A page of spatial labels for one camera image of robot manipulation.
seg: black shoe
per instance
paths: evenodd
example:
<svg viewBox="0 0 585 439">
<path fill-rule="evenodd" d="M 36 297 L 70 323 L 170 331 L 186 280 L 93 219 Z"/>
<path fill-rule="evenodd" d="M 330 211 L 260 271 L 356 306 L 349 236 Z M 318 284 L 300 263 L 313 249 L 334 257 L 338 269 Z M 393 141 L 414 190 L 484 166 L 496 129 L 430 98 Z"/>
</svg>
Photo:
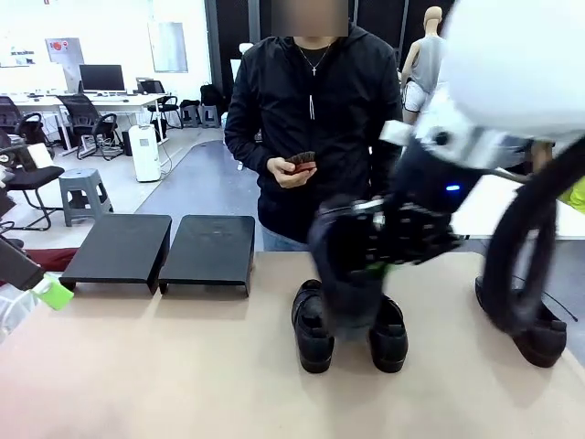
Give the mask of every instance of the black shoe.
<svg viewBox="0 0 585 439">
<path fill-rule="evenodd" d="M 475 296 L 484 309 L 482 294 L 482 280 L 478 277 L 475 279 Z M 567 346 L 567 324 L 541 302 L 534 325 L 512 339 L 529 363 L 540 368 L 552 368 Z"/>
<path fill-rule="evenodd" d="M 398 372 L 404 365 L 409 351 L 402 311 L 388 297 L 382 297 L 376 324 L 369 330 L 369 349 L 374 364 L 386 373 Z"/>
<path fill-rule="evenodd" d="M 310 373 L 328 370 L 335 339 L 324 328 L 319 281 L 301 285 L 292 304 L 292 326 L 303 369 Z"/>
</svg>

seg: green tape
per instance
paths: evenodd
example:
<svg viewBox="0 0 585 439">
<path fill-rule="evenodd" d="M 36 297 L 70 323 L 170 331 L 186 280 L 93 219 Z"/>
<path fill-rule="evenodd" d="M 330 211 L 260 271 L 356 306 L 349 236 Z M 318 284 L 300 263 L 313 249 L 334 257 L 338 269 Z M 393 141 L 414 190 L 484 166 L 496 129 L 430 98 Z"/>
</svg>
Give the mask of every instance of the green tape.
<svg viewBox="0 0 585 439">
<path fill-rule="evenodd" d="M 367 267 L 367 269 L 371 270 L 373 272 L 380 272 L 382 275 L 385 276 L 388 273 L 390 273 L 391 271 L 393 271 L 395 267 L 396 267 L 396 265 L 393 265 L 391 263 L 374 262 L 374 263 L 370 264 Z"/>
<path fill-rule="evenodd" d="M 73 293 L 59 283 L 59 280 L 45 275 L 43 281 L 35 286 L 30 293 L 45 302 L 51 308 L 62 309 L 73 298 Z"/>
</svg>

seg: black jacket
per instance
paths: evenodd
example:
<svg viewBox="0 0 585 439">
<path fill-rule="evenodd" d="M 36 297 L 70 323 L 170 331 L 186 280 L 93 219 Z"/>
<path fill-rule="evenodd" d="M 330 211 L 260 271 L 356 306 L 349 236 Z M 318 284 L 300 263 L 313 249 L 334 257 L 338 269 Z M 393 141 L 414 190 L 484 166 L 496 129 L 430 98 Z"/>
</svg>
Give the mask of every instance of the black jacket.
<svg viewBox="0 0 585 439">
<path fill-rule="evenodd" d="M 336 194 L 369 198 L 388 189 L 399 149 L 378 137 L 385 121 L 402 120 L 394 50 L 350 25 L 313 76 L 292 37 L 269 37 L 244 54 L 228 115 L 229 151 L 259 175 L 260 222 L 306 242 L 321 202 Z M 259 129 L 262 145 L 254 143 Z M 304 151 L 316 152 L 316 174 L 303 187 L 281 188 L 266 162 Z"/>
</svg>

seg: gray stool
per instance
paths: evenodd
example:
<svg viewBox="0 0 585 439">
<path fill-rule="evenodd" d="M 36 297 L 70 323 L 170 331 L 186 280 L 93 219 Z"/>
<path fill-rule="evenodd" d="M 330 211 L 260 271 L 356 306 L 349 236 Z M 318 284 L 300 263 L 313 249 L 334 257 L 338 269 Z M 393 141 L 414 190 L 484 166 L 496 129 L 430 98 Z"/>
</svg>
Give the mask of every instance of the gray stool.
<svg viewBox="0 0 585 439">
<path fill-rule="evenodd" d="M 183 112 L 183 124 L 188 128 L 198 128 L 201 126 L 201 116 L 199 115 L 198 105 L 188 105 L 181 109 Z"/>
<path fill-rule="evenodd" d="M 58 182 L 67 227 L 71 227 L 71 220 L 79 218 L 97 220 L 106 213 L 113 212 L 112 203 L 97 169 L 72 169 L 61 174 Z"/>
<path fill-rule="evenodd" d="M 215 105 L 201 105 L 201 113 L 201 123 L 204 128 L 219 128 L 221 126 L 218 109 Z"/>
</svg>

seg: beige tabletop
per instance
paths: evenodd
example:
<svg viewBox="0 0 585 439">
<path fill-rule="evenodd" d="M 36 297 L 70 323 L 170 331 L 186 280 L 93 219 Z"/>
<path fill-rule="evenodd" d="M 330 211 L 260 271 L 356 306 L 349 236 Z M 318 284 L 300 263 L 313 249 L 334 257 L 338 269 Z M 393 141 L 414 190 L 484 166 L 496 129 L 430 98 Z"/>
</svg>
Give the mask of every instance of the beige tabletop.
<svg viewBox="0 0 585 439">
<path fill-rule="evenodd" d="M 337 343 L 323 375 L 300 368 L 303 253 L 257 254 L 249 300 L 86 292 L 61 312 L 42 305 L 0 347 L 0 436 L 582 439 L 583 369 L 568 352 L 537 369 L 490 325 L 472 287 L 482 261 L 447 254 L 389 277 L 410 341 L 396 375 L 365 343 Z"/>
</svg>

